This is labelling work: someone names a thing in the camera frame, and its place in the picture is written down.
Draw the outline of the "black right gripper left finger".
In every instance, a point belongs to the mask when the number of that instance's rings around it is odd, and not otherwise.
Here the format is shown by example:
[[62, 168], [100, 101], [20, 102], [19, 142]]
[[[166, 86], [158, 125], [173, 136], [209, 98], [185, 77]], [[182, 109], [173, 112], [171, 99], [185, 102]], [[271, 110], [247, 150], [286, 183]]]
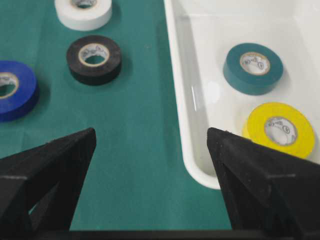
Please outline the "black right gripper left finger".
[[69, 230], [97, 144], [93, 128], [0, 160], [0, 230]]

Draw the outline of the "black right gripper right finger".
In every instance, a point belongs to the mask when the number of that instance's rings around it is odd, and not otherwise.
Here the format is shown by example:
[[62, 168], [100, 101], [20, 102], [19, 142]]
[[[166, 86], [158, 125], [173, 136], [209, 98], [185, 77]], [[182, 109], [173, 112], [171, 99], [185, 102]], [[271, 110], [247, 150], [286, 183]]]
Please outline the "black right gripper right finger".
[[207, 148], [234, 229], [319, 231], [318, 164], [214, 127]]

